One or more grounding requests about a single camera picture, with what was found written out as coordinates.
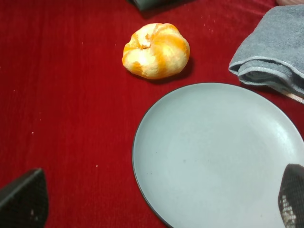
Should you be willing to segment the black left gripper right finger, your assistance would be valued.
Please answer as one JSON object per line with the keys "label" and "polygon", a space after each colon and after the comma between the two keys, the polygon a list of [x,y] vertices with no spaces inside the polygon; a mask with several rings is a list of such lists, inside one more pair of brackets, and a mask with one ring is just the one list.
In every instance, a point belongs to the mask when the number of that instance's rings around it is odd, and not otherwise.
{"label": "black left gripper right finger", "polygon": [[304,228],[304,167],[288,164],[285,168],[278,207],[286,228]]}

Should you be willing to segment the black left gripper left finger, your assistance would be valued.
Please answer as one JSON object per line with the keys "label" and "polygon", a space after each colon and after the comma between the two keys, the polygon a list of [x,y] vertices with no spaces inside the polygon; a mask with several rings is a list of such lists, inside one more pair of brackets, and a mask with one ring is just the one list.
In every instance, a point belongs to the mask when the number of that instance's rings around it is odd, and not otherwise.
{"label": "black left gripper left finger", "polygon": [[48,212],[46,177],[41,168],[27,171],[0,189],[2,228],[43,228]]}

